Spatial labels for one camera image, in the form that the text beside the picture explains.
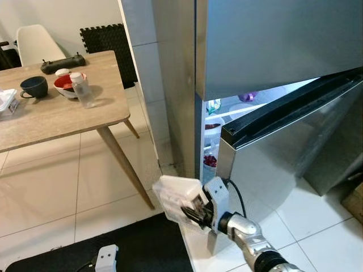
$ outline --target plastic bottle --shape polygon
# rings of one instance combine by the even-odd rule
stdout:
[[[92,95],[88,83],[83,80],[81,73],[71,73],[70,80],[75,94],[78,96],[79,101],[85,108],[92,108],[95,106],[95,99]]]

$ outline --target black cable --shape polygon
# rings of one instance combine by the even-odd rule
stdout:
[[[80,271],[82,271],[83,270],[83,268],[85,268],[86,266],[88,266],[88,265],[92,265],[92,263],[91,262],[86,262],[84,265],[82,265],[80,268],[78,268],[75,272],[80,272]]]
[[[244,218],[247,218],[246,209],[244,208],[244,203],[243,203],[242,195],[240,194],[240,191],[238,190],[237,185],[233,181],[231,181],[231,180],[228,180],[228,182],[230,184],[232,184],[232,186],[236,190],[237,195],[238,195],[238,198],[239,198],[239,201],[240,201],[240,205],[242,206],[243,217]]]

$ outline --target refrigerator door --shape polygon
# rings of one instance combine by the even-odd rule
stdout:
[[[362,79],[361,69],[324,76],[223,126],[217,175],[237,184],[249,218],[260,221],[284,202],[361,92]]]
[[[362,0],[197,0],[196,91],[211,100],[362,66]]]

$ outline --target table leg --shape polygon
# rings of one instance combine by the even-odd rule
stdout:
[[[111,150],[113,155],[115,156],[116,160],[119,162],[119,165],[125,171],[126,175],[131,180],[132,184],[135,186],[136,190],[139,192],[143,200],[146,204],[151,208],[155,209],[154,205],[152,204],[149,196],[147,195],[145,189],[143,188],[141,181],[139,180],[137,174],[135,173],[134,168],[130,164],[128,158],[126,157],[125,153],[121,149],[119,143],[113,136],[112,132],[108,128],[108,126],[100,127],[97,129],[98,134],[100,134],[101,138]]]
[[[129,128],[129,130],[131,130],[131,132],[136,136],[137,139],[140,138],[140,136],[136,132],[136,129],[131,124],[130,120],[127,119],[126,121],[124,121],[124,123]]]

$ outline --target refrigerator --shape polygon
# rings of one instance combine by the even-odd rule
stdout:
[[[153,0],[179,175],[233,180],[257,221],[278,207],[362,89],[362,11],[361,0]]]

